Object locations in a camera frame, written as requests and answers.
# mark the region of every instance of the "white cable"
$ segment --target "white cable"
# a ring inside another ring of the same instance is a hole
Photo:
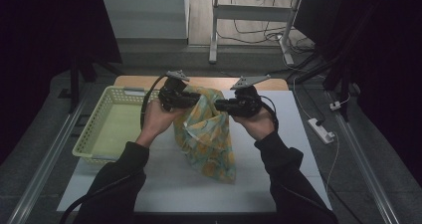
[[[329,100],[330,101],[333,101],[333,99],[332,99],[331,95],[329,94],[329,92],[328,91],[324,91],[324,92],[329,96]]]
[[[337,161],[337,158],[338,158],[338,151],[340,150],[340,141],[338,139],[338,135],[336,132],[333,132],[333,133],[335,134],[335,137],[337,138],[337,152],[335,154],[335,158],[334,158],[334,162],[332,163],[331,170],[329,171],[328,178],[326,179],[326,187],[325,187],[326,194],[328,194],[329,179],[331,178],[331,174],[332,174],[332,171],[334,170],[335,162]]]
[[[294,79],[293,79],[293,94],[295,94],[295,97],[296,97],[296,100],[298,100],[298,103],[299,103],[299,106],[301,107],[301,109],[302,109],[302,111],[304,111],[304,113],[307,115],[307,117],[309,118],[309,119],[311,119],[311,116],[305,111],[305,109],[304,109],[304,107],[302,107],[302,103],[301,103],[301,101],[299,100],[299,97],[298,97],[298,95],[296,94],[296,87],[295,87],[295,82],[296,82],[296,78],[297,77],[295,77]]]
[[[342,102],[342,103],[340,103],[340,104],[344,104],[344,103],[348,102],[348,100],[350,100],[350,93],[348,93],[348,98],[347,98],[347,100],[345,100],[344,102]]]

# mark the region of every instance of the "power strip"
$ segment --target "power strip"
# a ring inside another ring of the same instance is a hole
[[[322,125],[317,125],[317,119],[311,118],[308,120],[308,123],[313,128],[313,130],[316,132],[316,134],[320,137],[320,139],[325,143],[329,144],[334,141],[334,133],[327,132],[325,128],[323,128]]]

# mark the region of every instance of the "cable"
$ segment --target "cable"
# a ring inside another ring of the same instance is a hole
[[[300,47],[299,46],[299,42],[300,41],[304,41],[308,39],[308,37],[305,38],[301,38],[299,40],[296,41],[296,44],[293,45],[292,44],[292,40],[289,38],[288,41],[290,43],[289,47],[292,49],[292,51],[294,51],[297,54],[302,54],[302,53],[308,53],[308,52],[314,52],[316,49],[314,47]]]
[[[270,74],[275,74],[275,73],[280,73],[280,72],[285,72],[285,71],[289,71],[289,70],[295,70],[295,69],[298,69],[298,68],[301,68],[301,67],[304,67],[304,66],[306,66],[309,62],[311,62],[314,58],[316,58],[317,57],[317,53],[313,53],[313,54],[311,54],[310,56],[308,56],[304,61],[302,61],[300,64],[298,64],[298,65],[296,65],[295,67],[289,67],[289,66],[287,66],[287,63],[286,63],[286,60],[285,60],[285,58],[283,57],[283,62],[284,62],[284,64],[285,64],[285,66],[287,67],[287,69],[281,69],[281,70],[276,70],[276,71],[271,71],[271,72],[267,72],[266,74],[265,74],[265,76],[266,75],[270,75]]]
[[[68,209],[66,209],[66,211],[63,213],[62,218],[60,219],[60,224],[65,224],[66,220],[68,219],[69,215],[71,214],[71,212],[79,205],[83,204],[84,202],[92,199],[93,197],[96,197],[104,192],[107,192],[119,185],[122,185],[125,181],[129,180],[130,178],[133,178],[134,176],[136,176],[137,174],[139,174],[139,172],[130,174],[128,176],[125,176],[117,181],[114,181],[102,188],[100,188],[97,191],[91,192],[91,193],[87,193],[84,196],[80,197],[78,200],[76,200],[74,203],[72,203]]]
[[[281,183],[278,183],[278,182],[272,180],[272,183],[273,182],[275,183],[275,185],[279,185],[280,187],[282,187],[283,189],[285,189],[287,192],[289,192],[289,193],[291,193],[291,194],[293,194],[293,195],[295,195],[295,196],[303,199],[305,202],[311,204],[312,206],[316,207],[317,209],[319,209],[320,211],[322,211],[323,213],[325,213],[326,215],[328,215],[329,217],[331,217],[331,219],[334,221],[334,223],[338,223],[338,220],[337,220],[336,216],[328,208],[319,205],[317,202],[315,202],[315,201],[313,201],[313,200],[311,200],[311,199],[309,199],[309,198],[307,198],[305,196],[302,196],[302,195],[300,195],[299,193],[297,193],[295,191],[292,191],[291,189],[287,188],[285,185],[283,185]]]
[[[269,33],[269,34],[266,34],[265,35],[265,38],[266,39],[268,39],[268,40],[270,40],[270,41],[273,41],[273,42],[280,42],[280,40],[282,39],[282,37],[278,37],[279,35],[282,35],[283,36],[283,32],[278,32],[278,33]]]
[[[298,69],[298,68],[294,68],[294,67],[289,67],[288,63],[286,62],[286,58],[283,56],[283,63],[285,64],[285,67],[289,68],[290,70],[294,70],[294,71],[298,71],[298,72],[303,72],[303,73],[307,73],[308,71],[306,70],[302,70],[302,69]]]
[[[335,163],[336,163],[337,158],[338,158],[338,152],[339,152],[339,150],[340,150],[340,140],[339,140],[339,138],[338,138],[338,135],[337,135],[337,133],[336,133],[336,132],[333,132],[333,133],[335,134],[335,137],[336,137],[336,139],[337,139],[337,152],[335,153],[334,162],[332,163],[331,170],[329,171],[328,178],[326,179],[326,186],[325,186],[325,192],[326,192],[326,193],[328,193],[329,179],[331,178],[332,171],[334,170],[334,166],[335,166]]]
[[[317,53],[317,52],[314,52],[314,53],[312,53],[311,55],[309,55],[303,62],[301,62],[297,67],[298,68],[302,68],[302,67],[305,67],[305,66],[307,66],[311,61],[313,61],[314,59],[316,59],[317,57],[319,56],[319,53]],[[295,71],[299,71],[299,72],[304,72],[304,73],[308,73],[309,71],[306,71],[306,70],[302,70],[302,69],[297,69],[297,68],[294,68],[294,70]],[[292,75],[294,75],[296,72],[292,72],[287,78],[286,78],[286,81],[287,82],[289,82],[289,79],[291,78],[291,76]]]
[[[347,98],[347,100],[345,100],[344,102],[342,102],[342,103],[340,103],[340,104],[344,104],[344,103],[348,102],[348,100],[350,100],[350,93],[348,93],[348,98]]]
[[[319,123],[323,123],[325,122],[325,115],[323,115],[323,112],[319,109],[319,107],[317,106],[316,102],[314,101],[314,99],[311,97],[310,93],[308,93],[307,88],[305,88],[305,86],[302,84],[303,89],[305,90],[305,92],[307,93],[308,97],[310,97],[311,101],[313,102],[314,106],[316,107],[316,110],[319,112],[321,119],[318,121]]]
[[[271,40],[269,40],[269,39],[265,39],[265,40],[261,40],[261,41],[257,41],[257,42],[249,42],[249,41],[244,41],[244,40],[237,39],[237,38],[232,38],[232,37],[223,37],[223,36],[221,36],[221,35],[218,33],[218,31],[216,31],[216,32],[217,32],[217,35],[218,35],[221,39],[234,40],[234,41],[238,41],[238,42],[242,42],[242,43],[247,43],[247,44],[258,44],[258,43],[263,43],[263,42],[271,41]]]
[[[274,124],[274,130],[278,131],[279,130],[279,119],[277,118],[277,111],[276,111],[276,106],[274,105],[273,101],[271,101],[270,98],[265,97],[265,96],[260,96],[261,98],[267,99],[268,101],[271,102],[271,104],[273,105],[273,109],[271,110],[271,108],[266,104],[266,103],[262,103],[263,107],[270,113],[270,115],[273,117],[273,124]]]
[[[236,0],[230,0],[230,4],[233,4],[233,2],[234,2],[234,4],[236,4]],[[245,31],[240,31],[239,30],[239,28],[237,27],[237,23],[236,23],[236,20],[233,20],[233,24],[234,24],[234,26],[235,26],[235,29],[236,29],[236,31],[239,33],[239,34],[253,34],[253,33],[260,33],[260,32],[264,32],[264,37],[266,38],[266,40],[262,40],[262,41],[259,41],[259,42],[248,42],[248,41],[244,41],[244,40],[240,40],[240,39],[236,39],[236,38],[231,38],[231,37],[222,37],[220,34],[218,34],[222,39],[231,39],[231,40],[235,40],[235,41],[238,41],[238,42],[244,42],[244,43],[251,43],[251,44],[254,44],[254,43],[262,43],[262,42],[266,42],[266,41],[278,41],[278,40],[270,40],[267,36],[266,36],[266,33],[268,32],[268,31],[276,31],[276,30],[282,30],[282,29],[285,29],[286,27],[280,27],[280,28],[272,28],[272,29],[268,29],[268,27],[269,27],[269,24],[270,24],[270,21],[268,21],[267,22],[267,26],[266,26],[266,29],[263,29],[263,30],[256,30],[256,31],[247,31],[247,32],[245,32]]]
[[[239,76],[233,76],[233,75],[230,75],[230,74],[228,74],[228,73],[226,73],[226,72],[218,72],[218,73],[220,73],[220,74],[222,74],[222,75],[225,75],[225,76],[227,76],[227,77],[229,77],[229,78],[238,78]]]
[[[299,106],[301,107],[302,111],[303,111],[303,112],[307,115],[307,117],[308,117],[309,119],[311,119],[311,116],[310,116],[310,115],[309,115],[309,114],[305,111],[304,107],[302,106],[301,101],[299,100],[298,95],[296,94],[296,88],[295,88],[295,81],[296,81],[296,78],[297,78],[297,77],[295,77],[295,79],[293,80],[293,94],[295,94],[296,100],[298,101]]]
[[[146,106],[148,105],[149,97],[151,96],[152,91],[154,90],[155,86],[158,84],[161,79],[166,77],[166,75],[161,75],[152,85],[151,89],[146,93],[145,97],[143,98],[142,108],[140,109],[140,129],[143,127],[143,121],[145,120],[145,112]]]

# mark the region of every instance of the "black sleeve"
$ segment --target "black sleeve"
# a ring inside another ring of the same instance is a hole
[[[100,170],[88,193],[130,178],[83,203],[74,223],[131,223],[137,193],[145,182],[143,167],[148,157],[148,148],[128,142],[118,161]]]
[[[337,223],[300,171],[304,155],[287,148],[276,131],[255,142],[270,174],[270,191],[282,223]]]

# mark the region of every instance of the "black cable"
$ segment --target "black cable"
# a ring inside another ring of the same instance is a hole
[[[305,38],[302,38],[302,39],[297,40],[295,45],[292,44],[292,40],[289,38],[288,39],[288,41],[290,43],[289,47],[292,49],[292,51],[294,51],[297,54],[302,54],[302,53],[307,53],[307,52],[314,52],[316,50],[315,48],[310,48],[310,47],[303,48],[303,47],[300,47],[298,45],[299,41],[303,41],[303,40],[305,40],[307,38],[308,37],[305,37]]]
[[[332,52],[336,52],[338,53],[337,55],[333,56],[333,58],[330,58],[330,60],[325,64],[326,69],[328,69],[329,67],[331,67],[333,64],[335,64],[338,61],[338,57],[342,56],[343,50],[345,46],[344,44],[341,43],[341,41],[343,41],[345,38],[345,35],[356,26],[356,24],[358,24],[358,22],[356,21],[351,21],[348,26],[340,31],[339,33],[337,33],[332,39],[330,39],[326,44],[323,44],[322,46],[316,46],[316,51],[318,51],[320,54],[324,54],[326,52],[328,53],[332,53]],[[301,82],[303,82],[304,80],[307,80],[313,76],[318,75],[318,73],[325,71],[326,69],[323,69],[321,71],[319,71],[318,69],[311,71],[309,74],[304,75],[306,78],[302,79]]]
[[[306,40],[306,39],[308,39],[308,37],[304,37],[304,38],[298,39],[298,40],[296,41],[296,46],[298,46],[298,45],[299,45],[299,42],[304,41],[304,40]]]
[[[140,109],[140,129],[143,127],[143,122],[145,120],[145,112],[146,112],[146,106],[148,105],[149,97],[151,96],[152,91],[154,90],[155,86],[158,84],[161,79],[166,77],[166,75],[161,75],[152,85],[151,89],[146,93],[145,97],[143,97],[143,103],[142,108]]]
[[[112,182],[112,183],[110,183],[110,184],[108,184],[108,185],[100,188],[97,191],[94,191],[94,192],[91,192],[91,193],[87,193],[84,196],[78,198],[78,200],[76,200],[74,203],[72,203],[68,207],[68,209],[66,209],[66,211],[63,213],[62,218],[60,219],[60,224],[65,224],[66,223],[66,220],[68,219],[69,215],[71,214],[71,212],[75,208],[77,208],[77,206],[79,206],[79,205],[83,204],[84,202],[92,199],[93,197],[96,197],[96,196],[98,196],[98,195],[100,195],[100,194],[102,194],[104,192],[107,192],[107,191],[109,191],[109,190],[111,190],[111,189],[113,189],[113,188],[115,188],[115,187],[117,187],[119,185],[122,185],[125,181],[129,180],[130,178],[133,178],[137,174],[139,174],[139,173],[137,172],[137,173],[133,173],[133,174],[130,174],[128,176],[125,176],[125,177],[123,177],[123,178],[121,178],[121,179],[119,179],[117,181],[114,181],[114,182]]]
[[[323,177],[321,171],[319,171],[319,175],[322,178],[322,181],[326,183],[325,178]],[[332,194],[334,194],[334,196],[338,199],[338,201],[344,206],[345,209],[347,209],[347,211],[353,216],[354,219],[356,219],[356,221],[360,224],[363,224],[363,222],[356,216],[356,214],[354,214],[354,212],[350,209],[350,207],[347,206],[347,204],[345,204],[345,202],[338,196],[338,194],[335,192],[335,190],[331,187],[331,185],[327,184],[329,190],[332,192]]]
[[[232,37],[223,37],[221,36],[218,31],[217,31],[217,35],[221,38],[221,39],[228,39],[228,40],[234,40],[234,41],[238,41],[238,42],[242,42],[242,43],[247,43],[247,44],[258,44],[258,43],[263,43],[263,42],[267,42],[267,41],[272,41],[269,39],[265,39],[265,40],[261,40],[261,41],[256,41],[256,42],[249,42],[249,41],[244,41],[244,40],[240,40],[237,38],[232,38]]]
[[[273,110],[271,110],[271,108],[266,104],[262,102],[262,106],[270,113],[270,115],[273,117],[273,124],[274,124],[274,130],[278,131],[279,130],[279,119],[277,118],[277,110],[276,110],[276,106],[274,105],[273,101],[271,101],[270,98],[265,97],[265,96],[260,96],[261,98],[267,99],[268,101],[271,102],[271,104],[273,105]]]
[[[306,59],[304,59],[300,64],[294,66],[294,69],[301,69],[302,67],[306,66],[309,62],[313,61],[316,57],[318,56],[317,53],[312,53],[310,54]],[[270,71],[264,74],[264,76],[266,75],[270,75],[270,74],[278,74],[278,73],[282,73],[282,72],[287,72],[290,71],[292,68],[288,68],[288,69],[280,69],[280,70],[275,70],[275,71]],[[289,78],[295,73],[296,71],[293,71],[287,78],[286,81],[289,80]]]
[[[236,24],[236,20],[233,20],[233,24],[235,25],[236,32],[238,32],[239,34],[252,34],[252,33],[264,32],[264,37],[266,37],[266,32],[268,32],[268,31],[275,31],[275,30],[281,30],[281,29],[285,29],[286,28],[286,27],[281,27],[281,28],[271,28],[271,29],[268,29],[268,26],[270,24],[270,21],[268,21],[267,22],[266,29],[264,29],[264,30],[256,30],[256,31],[244,32],[244,31],[240,31],[239,30],[239,28],[237,27],[237,24]]]
[[[316,59],[319,56],[318,52],[313,52],[312,54],[310,54],[304,61],[302,61],[300,64],[298,64],[297,66],[295,66],[295,69],[302,69],[303,67],[307,66],[311,61],[313,61],[314,59]],[[297,71],[293,71],[287,78],[286,78],[286,82],[289,82],[289,79],[292,77],[292,75],[294,75]]]
[[[312,206],[316,207],[317,209],[319,209],[320,211],[322,211],[323,213],[325,213],[326,215],[328,215],[328,216],[329,216],[329,217],[330,217],[330,218],[334,221],[334,223],[337,223],[337,224],[338,224],[337,217],[336,217],[336,216],[335,216],[335,214],[334,214],[331,210],[329,210],[328,208],[326,208],[326,207],[324,207],[324,206],[319,205],[317,202],[315,202],[315,201],[313,201],[313,200],[311,200],[311,199],[309,199],[309,198],[307,198],[307,197],[305,197],[305,196],[300,195],[299,193],[297,193],[297,192],[295,192],[295,191],[293,191],[293,190],[291,190],[291,189],[287,188],[285,185],[283,185],[283,184],[281,184],[281,183],[278,183],[278,182],[273,181],[273,180],[272,180],[272,183],[274,183],[275,185],[278,185],[278,186],[282,187],[282,188],[283,188],[283,189],[285,189],[287,192],[289,192],[289,193],[291,193],[291,194],[293,194],[293,195],[295,195],[295,196],[297,196],[297,197],[301,198],[301,199],[302,199],[302,200],[304,200],[305,202],[307,202],[307,203],[311,204]]]
[[[230,75],[230,74],[228,74],[228,73],[226,73],[226,72],[218,72],[218,73],[223,74],[223,75],[225,75],[225,76],[227,76],[227,77],[229,77],[229,78],[238,78],[238,77],[239,77],[239,76],[233,76],[233,75]]]
[[[282,35],[282,36],[283,36],[283,32],[282,32],[282,31],[280,31],[280,32],[278,32],[278,33],[269,33],[269,34],[266,34],[266,35],[265,35],[265,38],[266,38],[266,39],[268,39],[268,40],[270,40],[270,41],[279,42],[279,41],[280,41],[280,39],[282,39],[282,37],[280,37],[280,38],[276,38],[276,39],[274,39],[274,40],[271,40],[271,38],[273,38],[273,37],[277,37],[277,36],[279,36],[279,35]]]

